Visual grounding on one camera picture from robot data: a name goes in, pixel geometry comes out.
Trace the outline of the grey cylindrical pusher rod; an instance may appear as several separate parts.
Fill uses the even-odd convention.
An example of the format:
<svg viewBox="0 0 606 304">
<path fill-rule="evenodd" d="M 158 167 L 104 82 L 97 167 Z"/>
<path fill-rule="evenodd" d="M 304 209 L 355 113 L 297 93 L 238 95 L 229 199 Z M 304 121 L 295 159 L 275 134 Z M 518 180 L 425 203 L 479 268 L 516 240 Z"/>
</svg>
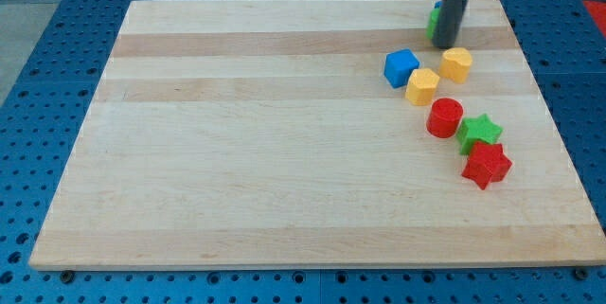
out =
<svg viewBox="0 0 606 304">
<path fill-rule="evenodd" d="M 468 0 L 441 0 L 432 43 L 440 49 L 455 45 Z"/>
</svg>

